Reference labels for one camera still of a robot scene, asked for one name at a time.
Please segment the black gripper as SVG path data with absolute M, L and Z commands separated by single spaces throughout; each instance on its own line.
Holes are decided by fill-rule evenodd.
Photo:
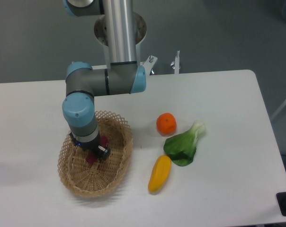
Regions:
M 72 132 L 69 133 L 71 142 L 75 147 L 80 147 L 82 150 L 92 150 L 93 153 L 97 156 L 100 161 L 105 161 L 110 155 L 110 149 L 108 147 L 101 146 L 101 136 L 100 133 L 97 136 L 88 142 L 81 142 L 76 139 Z

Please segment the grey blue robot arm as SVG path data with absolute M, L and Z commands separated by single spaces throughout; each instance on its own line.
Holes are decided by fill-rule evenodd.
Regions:
M 106 160 L 109 148 L 102 145 L 94 98 L 143 92 L 145 68 L 137 62 L 137 23 L 131 0 L 65 0 L 65 10 L 74 17 L 102 15 L 102 31 L 107 35 L 109 67 L 95 70 L 85 62 L 74 62 L 66 72 L 63 116 L 75 146 L 92 151 Z

